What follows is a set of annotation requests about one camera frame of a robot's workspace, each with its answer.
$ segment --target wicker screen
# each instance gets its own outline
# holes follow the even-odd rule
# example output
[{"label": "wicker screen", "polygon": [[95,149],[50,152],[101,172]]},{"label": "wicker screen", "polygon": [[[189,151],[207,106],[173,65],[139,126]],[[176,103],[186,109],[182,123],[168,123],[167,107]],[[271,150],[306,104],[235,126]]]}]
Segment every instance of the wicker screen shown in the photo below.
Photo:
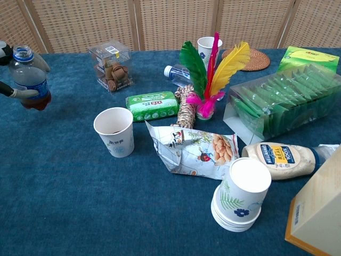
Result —
[{"label": "wicker screen", "polygon": [[112,38],[133,49],[128,0],[32,0],[54,52],[86,52]]},{"label": "wicker screen", "polygon": [[281,46],[341,47],[341,0],[301,0]]},{"label": "wicker screen", "polygon": [[218,29],[224,48],[230,48],[241,40],[255,49],[277,47],[277,37],[292,1],[220,1],[223,4]]},{"label": "wicker screen", "polygon": [[16,1],[0,0],[0,39],[9,45],[27,44],[40,52],[38,44],[27,25]]},{"label": "wicker screen", "polygon": [[202,36],[211,35],[215,0],[140,0],[138,20],[142,50],[180,49],[190,40],[197,46]]}]

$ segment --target white paper cup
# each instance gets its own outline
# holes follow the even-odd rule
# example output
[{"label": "white paper cup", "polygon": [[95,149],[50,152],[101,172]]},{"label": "white paper cup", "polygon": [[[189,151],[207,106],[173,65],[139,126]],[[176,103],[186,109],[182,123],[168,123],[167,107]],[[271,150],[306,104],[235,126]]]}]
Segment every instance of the white paper cup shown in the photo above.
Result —
[{"label": "white paper cup", "polygon": [[114,157],[126,157],[134,150],[133,114],[126,108],[109,108],[100,112],[94,129]]},{"label": "white paper cup", "polygon": [[245,231],[261,212],[262,202],[271,184],[267,167],[252,158],[235,160],[212,199],[212,215],[225,229]]},{"label": "white paper cup", "polygon": [[[214,42],[213,36],[205,36],[198,39],[198,52],[204,62],[206,71],[208,67],[209,57],[211,56],[212,46]],[[223,45],[223,42],[219,39],[218,41],[218,54],[220,51],[220,47]]]}]

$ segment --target brown liquid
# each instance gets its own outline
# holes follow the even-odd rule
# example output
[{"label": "brown liquid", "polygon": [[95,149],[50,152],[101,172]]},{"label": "brown liquid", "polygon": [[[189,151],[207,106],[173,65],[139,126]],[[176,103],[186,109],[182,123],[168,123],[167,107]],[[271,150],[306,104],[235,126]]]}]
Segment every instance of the brown liquid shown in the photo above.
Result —
[{"label": "brown liquid", "polygon": [[51,93],[48,92],[47,95],[42,98],[42,99],[35,99],[35,100],[30,100],[30,99],[23,99],[21,100],[21,104],[27,108],[35,108],[37,110],[44,110],[47,106],[47,104],[49,104],[51,102]]}]

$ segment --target clear plastic box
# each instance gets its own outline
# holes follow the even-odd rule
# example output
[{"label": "clear plastic box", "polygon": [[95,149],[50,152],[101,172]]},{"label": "clear plastic box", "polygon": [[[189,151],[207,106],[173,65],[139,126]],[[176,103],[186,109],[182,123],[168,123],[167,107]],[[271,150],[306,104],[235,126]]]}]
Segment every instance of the clear plastic box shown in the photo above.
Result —
[{"label": "clear plastic box", "polygon": [[94,60],[97,81],[107,91],[114,92],[133,83],[131,51],[114,39],[88,48]]},{"label": "clear plastic box", "polygon": [[224,121],[248,145],[326,116],[340,92],[341,76],[302,65],[230,87]]}]

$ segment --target red feather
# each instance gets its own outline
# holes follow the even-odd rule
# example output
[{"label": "red feather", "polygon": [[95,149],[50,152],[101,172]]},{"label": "red feather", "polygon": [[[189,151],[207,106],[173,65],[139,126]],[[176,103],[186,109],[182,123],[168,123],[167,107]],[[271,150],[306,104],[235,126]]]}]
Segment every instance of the red feather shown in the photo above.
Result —
[{"label": "red feather", "polygon": [[214,41],[212,46],[211,56],[209,57],[208,67],[207,67],[207,86],[204,91],[205,99],[209,99],[209,90],[211,88],[211,83],[214,76],[214,67],[215,67],[215,59],[217,58],[218,54],[218,41],[219,41],[219,33],[214,33]]}]

